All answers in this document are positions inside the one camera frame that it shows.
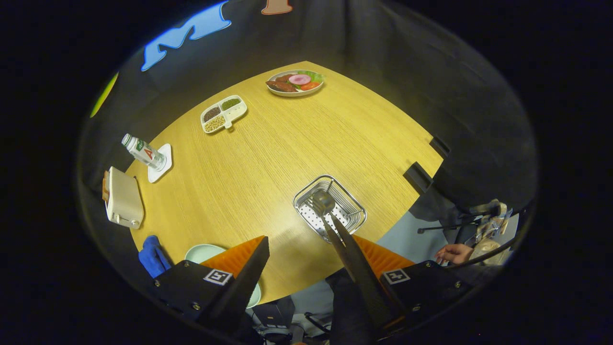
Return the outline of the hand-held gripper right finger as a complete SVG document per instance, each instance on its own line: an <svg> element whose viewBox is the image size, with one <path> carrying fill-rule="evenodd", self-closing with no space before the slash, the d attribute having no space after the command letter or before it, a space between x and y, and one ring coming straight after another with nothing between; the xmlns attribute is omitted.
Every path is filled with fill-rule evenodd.
<svg viewBox="0 0 613 345"><path fill-rule="evenodd" d="M356 284L375 332L389 337L457 303L472 285L434 261L416 264L335 227L335 250Z"/></svg>

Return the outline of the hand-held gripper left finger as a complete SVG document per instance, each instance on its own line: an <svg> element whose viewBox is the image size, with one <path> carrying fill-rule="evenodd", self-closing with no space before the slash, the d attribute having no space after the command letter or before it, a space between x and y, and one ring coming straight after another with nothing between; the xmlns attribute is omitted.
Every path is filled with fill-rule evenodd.
<svg viewBox="0 0 613 345"><path fill-rule="evenodd" d="M269 238L259 236L199 264L182 260L151 280L151 294L188 321L234 334L269 257Z"/></svg>

